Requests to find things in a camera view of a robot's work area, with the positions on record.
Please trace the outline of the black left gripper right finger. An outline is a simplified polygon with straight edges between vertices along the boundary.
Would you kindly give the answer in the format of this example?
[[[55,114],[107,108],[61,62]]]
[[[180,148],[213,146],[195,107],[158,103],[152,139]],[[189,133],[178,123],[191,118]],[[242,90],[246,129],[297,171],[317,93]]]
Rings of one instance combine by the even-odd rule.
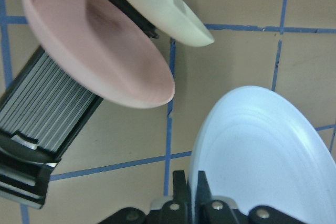
[[[208,184],[206,173],[204,171],[198,172],[197,182],[197,205],[202,206],[212,200],[211,190]]]

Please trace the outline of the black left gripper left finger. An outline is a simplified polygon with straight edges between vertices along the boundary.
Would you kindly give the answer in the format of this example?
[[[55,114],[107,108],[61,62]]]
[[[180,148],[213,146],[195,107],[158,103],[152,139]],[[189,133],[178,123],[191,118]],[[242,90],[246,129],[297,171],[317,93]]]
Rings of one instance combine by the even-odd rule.
[[[189,189],[185,172],[175,170],[173,172],[173,208],[189,208]]]

